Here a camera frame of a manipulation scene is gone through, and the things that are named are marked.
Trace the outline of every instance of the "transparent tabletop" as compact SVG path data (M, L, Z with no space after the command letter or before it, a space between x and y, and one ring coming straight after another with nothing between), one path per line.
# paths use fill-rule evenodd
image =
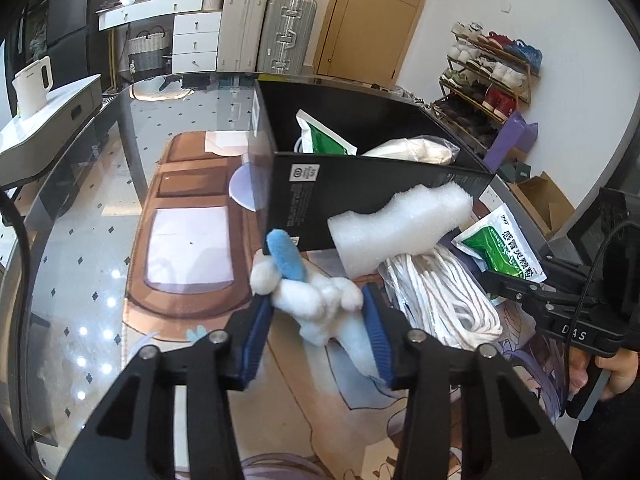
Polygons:
M0 410L46 476L142 346L190 345L250 300L261 245L246 154L256 79L205 79L198 89L176 76L135 83L73 142L26 217L26 313L14 304L16 249L7 262L0 326L14 336L0 345L8 399ZM327 275L344 272L331 254L306 257ZM510 334L504 353L555 417L555 344L532 338L514 305L501 316ZM175 405L176 478L188 478L180 387ZM230 392L230 407L247 478L379 480L393 474L406 396L361 375L338 343L304 342L296 323L276 314L258 377ZM460 471L457 446L451 478Z

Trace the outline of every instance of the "white rope bundle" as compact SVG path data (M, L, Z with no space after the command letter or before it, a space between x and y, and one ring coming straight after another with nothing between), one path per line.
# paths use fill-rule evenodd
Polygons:
M389 297L414 328L447 346L473 350L498 339L500 317L464 266L442 245L380 266Z

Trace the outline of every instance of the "red shoe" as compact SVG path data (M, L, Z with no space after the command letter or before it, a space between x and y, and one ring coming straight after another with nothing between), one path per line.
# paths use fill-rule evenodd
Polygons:
M507 97L505 94L501 95L500 102L494 108L494 114L500 117L503 121L506 121L516 109L516 101Z
M513 40L510 40L509 38L501 34L496 34L494 31L489 32L487 41L495 48L501 48L503 50L507 45L513 44Z
M486 95L484 96L484 101L482 101L482 106L489 110L490 112L494 111L494 108L500 102L500 99L504 96L502 92L491 87L487 90Z

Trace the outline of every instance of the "cartoon illustrated mat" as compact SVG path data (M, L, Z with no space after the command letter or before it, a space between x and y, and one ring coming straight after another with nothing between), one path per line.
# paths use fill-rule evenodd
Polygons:
M123 366L143 344L165 351L223 328L229 315L250 301L248 277L262 237L246 200L250 189L230 190L232 179L250 186L242 176L248 169L246 137L238 134L182 133L158 164L127 277ZM328 276L344 275L335 250L303 257ZM378 274L356 283L371 281L382 285ZM556 377L562 369L558 345L535 335L532 321L515 303L503 303L498 312L505 329L502 353L555 419L562 385L562 374ZM183 397L177 394L177 406ZM247 391L230 392L229 402L247 479L390 480L393 475L405 392L363 377L338 343L318 348L305 342L286 314L274 316L256 379ZM460 476L460 416L460 402L454 400L451 479ZM180 428L179 409L176 420ZM175 457L178 475L188 478L186 443L178 438Z

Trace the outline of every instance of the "open black box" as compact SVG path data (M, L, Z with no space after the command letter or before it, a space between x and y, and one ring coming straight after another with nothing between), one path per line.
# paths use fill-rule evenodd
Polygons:
M454 181L477 199L493 175L463 143L420 107L388 92L339 82L260 80L250 135L251 180L260 229L286 230L300 251L334 247L327 219L369 214L417 184ZM293 153L304 110L365 153L389 139L430 135L460 147L449 166L387 158Z

